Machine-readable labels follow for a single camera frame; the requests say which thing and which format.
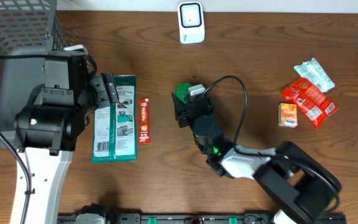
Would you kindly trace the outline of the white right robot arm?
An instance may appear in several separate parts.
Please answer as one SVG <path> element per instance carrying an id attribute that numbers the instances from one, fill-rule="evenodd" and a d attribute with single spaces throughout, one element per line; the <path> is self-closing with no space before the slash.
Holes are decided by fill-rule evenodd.
<path id="1" fill-rule="evenodd" d="M 335 176 L 296 144 L 248 149 L 224 137 L 207 96 L 172 96 L 175 119 L 189 127 L 197 148 L 218 176 L 255 180 L 280 207 L 274 223 L 318 223 L 339 200 L 342 185 Z"/>

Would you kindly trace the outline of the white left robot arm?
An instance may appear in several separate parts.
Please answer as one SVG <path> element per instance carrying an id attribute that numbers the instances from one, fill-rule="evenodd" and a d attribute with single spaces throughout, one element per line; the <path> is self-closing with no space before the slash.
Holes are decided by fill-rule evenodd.
<path id="1" fill-rule="evenodd" d="M 17 182 L 11 223 L 56 223 L 78 136 L 96 109 L 117 103 L 109 72 L 81 47 L 44 55 L 44 82 L 14 119 Z"/>

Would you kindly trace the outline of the red Nescafe stick sachet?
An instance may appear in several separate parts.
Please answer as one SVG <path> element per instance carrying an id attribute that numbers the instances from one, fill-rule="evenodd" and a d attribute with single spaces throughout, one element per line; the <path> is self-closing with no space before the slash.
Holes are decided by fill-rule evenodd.
<path id="1" fill-rule="evenodd" d="M 139 113 L 139 143 L 148 144 L 150 142 L 148 98 L 139 100 Z"/>

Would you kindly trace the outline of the green lid white jar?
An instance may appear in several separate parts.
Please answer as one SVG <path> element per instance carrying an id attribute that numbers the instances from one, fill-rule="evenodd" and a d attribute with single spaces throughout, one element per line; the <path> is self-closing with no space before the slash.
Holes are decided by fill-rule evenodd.
<path id="1" fill-rule="evenodd" d="M 175 89 L 175 96 L 182 102 L 185 102 L 185 96 L 188 94 L 188 89 L 193 85 L 190 83 L 179 84 Z"/>

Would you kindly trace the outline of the orange small box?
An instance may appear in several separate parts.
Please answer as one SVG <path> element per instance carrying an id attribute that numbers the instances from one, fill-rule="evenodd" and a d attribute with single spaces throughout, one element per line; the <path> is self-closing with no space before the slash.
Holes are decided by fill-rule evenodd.
<path id="1" fill-rule="evenodd" d="M 280 103 L 278 106 L 278 125 L 295 128 L 298 125 L 297 107 L 292 103 Z"/>

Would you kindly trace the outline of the red snack bag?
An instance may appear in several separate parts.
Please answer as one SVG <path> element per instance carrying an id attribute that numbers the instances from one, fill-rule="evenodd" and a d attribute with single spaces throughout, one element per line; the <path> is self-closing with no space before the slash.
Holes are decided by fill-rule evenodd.
<path id="1" fill-rule="evenodd" d="M 316 129 L 338 110 L 338 105 L 307 78 L 300 77 L 295 80 L 282 91 L 282 95 L 296 104 Z"/>

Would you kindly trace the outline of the mint green wipes pack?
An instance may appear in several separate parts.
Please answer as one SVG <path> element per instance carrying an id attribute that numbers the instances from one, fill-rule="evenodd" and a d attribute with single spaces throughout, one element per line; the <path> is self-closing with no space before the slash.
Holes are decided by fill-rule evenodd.
<path id="1" fill-rule="evenodd" d="M 323 93 L 335 87 L 334 82 L 315 58 L 302 62 L 301 65 L 295 65 L 293 68 L 300 77 L 308 79 Z"/>

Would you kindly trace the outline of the green white gloves package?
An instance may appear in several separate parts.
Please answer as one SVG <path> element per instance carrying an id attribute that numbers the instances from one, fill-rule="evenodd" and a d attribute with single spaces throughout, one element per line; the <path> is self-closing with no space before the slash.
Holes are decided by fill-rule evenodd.
<path id="1" fill-rule="evenodd" d="M 94 112 L 92 163 L 137 159 L 135 97 L 136 76 L 114 78 L 118 102 Z"/>

